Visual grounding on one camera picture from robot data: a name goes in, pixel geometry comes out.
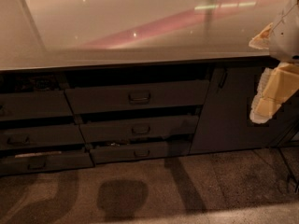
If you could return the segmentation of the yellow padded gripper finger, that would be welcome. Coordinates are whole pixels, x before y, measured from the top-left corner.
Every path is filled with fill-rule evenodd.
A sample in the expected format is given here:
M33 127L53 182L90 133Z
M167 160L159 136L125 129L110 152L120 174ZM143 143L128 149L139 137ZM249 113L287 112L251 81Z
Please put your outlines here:
M273 23L269 23L265 26L260 33L250 40L249 46L253 49L269 49L272 26Z
M299 91L299 64L280 63L276 68L265 68L254 96L249 118L264 124L281 106Z

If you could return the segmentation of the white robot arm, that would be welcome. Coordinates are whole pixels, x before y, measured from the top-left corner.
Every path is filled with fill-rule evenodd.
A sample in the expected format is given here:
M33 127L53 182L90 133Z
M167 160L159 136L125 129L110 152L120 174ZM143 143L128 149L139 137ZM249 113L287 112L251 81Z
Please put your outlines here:
M250 120L264 124L299 91L299 0L289 0L249 46L279 60L276 68L264 69L251 104Z

